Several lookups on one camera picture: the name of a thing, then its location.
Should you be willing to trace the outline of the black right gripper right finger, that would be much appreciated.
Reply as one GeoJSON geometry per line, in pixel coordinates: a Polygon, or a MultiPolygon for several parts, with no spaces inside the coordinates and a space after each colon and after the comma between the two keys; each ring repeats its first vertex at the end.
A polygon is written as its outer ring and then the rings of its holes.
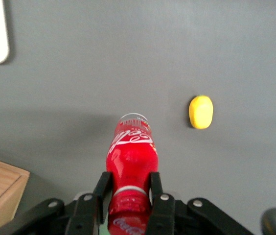
{"type": "Polygon", "coordinates": [[[165,193],[158,172],[150,173],[150,189],[153,205],[146,228],[148,235],[252,234],[205,198],[193,198],[184,203],[165,193]]]}

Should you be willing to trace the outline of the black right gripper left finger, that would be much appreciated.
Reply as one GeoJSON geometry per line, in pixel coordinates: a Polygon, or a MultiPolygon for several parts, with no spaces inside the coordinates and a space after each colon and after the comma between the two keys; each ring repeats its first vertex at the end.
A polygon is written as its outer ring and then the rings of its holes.
{"type": "Polygon", "coordinates": [[[0,235],[98,235],[112,191],[112,174],[103,172],[91,193],[69,204],[50,198],[0,227],[0,235]]]}

